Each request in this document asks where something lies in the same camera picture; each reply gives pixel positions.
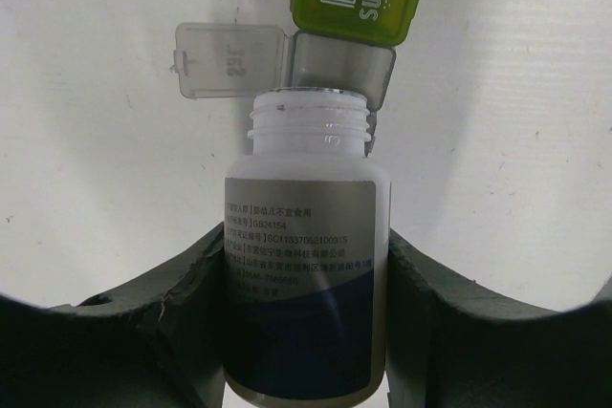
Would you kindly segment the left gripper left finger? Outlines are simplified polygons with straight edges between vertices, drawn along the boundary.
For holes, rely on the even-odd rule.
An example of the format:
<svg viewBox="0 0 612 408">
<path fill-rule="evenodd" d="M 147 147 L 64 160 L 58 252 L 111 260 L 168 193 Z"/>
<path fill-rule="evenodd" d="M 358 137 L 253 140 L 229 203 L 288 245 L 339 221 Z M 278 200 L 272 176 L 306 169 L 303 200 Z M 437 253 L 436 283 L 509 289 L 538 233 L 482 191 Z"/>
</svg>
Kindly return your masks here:
<svg viewBox="0 0 612 408">
<path fill-rule="evenodd" d="M 82 303 L 1 300 L 5 407 L 219 407 L 223 229 Z"/>
</svg>

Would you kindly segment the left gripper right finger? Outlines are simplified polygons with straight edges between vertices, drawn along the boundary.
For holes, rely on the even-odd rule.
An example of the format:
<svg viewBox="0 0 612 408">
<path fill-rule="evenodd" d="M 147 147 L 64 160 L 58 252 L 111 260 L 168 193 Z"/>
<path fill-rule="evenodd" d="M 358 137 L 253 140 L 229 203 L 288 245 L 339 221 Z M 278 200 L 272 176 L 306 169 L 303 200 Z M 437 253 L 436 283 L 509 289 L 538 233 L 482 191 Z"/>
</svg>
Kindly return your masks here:
<svg viewBox="0 0 612 408">
<path fill-rule="evenodd" d="M 391 232 L 392 407 L 608 407 L 611 285 L 565 312 L 512 299 Z"/>
</svg>

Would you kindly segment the white blue pill bottle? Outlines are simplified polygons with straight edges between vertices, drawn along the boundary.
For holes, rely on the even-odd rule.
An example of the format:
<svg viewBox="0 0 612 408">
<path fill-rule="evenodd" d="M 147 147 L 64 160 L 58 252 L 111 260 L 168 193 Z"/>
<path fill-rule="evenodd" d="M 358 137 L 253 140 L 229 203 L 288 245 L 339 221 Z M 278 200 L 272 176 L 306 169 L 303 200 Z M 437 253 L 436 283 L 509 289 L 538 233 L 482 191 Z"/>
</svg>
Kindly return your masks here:
<svg viewBox="0 0 612 408">
<path fill-rule="evenodd" d="M 225 177 L 223 367 L 257 407 L 353 407 L 385 366 L 391 181 L 366 157 L 364 96 L 259 95 Z"/>
</svg>

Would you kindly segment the multicolour weekly pill organizer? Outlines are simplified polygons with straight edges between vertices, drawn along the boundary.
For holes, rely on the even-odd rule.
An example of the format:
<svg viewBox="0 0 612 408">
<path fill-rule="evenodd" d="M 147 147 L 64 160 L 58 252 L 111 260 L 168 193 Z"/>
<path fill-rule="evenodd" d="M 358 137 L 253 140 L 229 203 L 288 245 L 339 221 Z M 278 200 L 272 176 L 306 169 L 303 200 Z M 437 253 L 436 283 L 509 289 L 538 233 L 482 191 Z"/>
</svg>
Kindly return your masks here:
<svg viewBox="0 0 612 408">
<path fill-rule="evenodd" d="M 358 93 L 384 102 L 419 0 L 291 0 L 297 30 L 274 25 L 183 23 L 173 70 L 184 97 L 251 97 L 273 88 Z"/>
</svg>

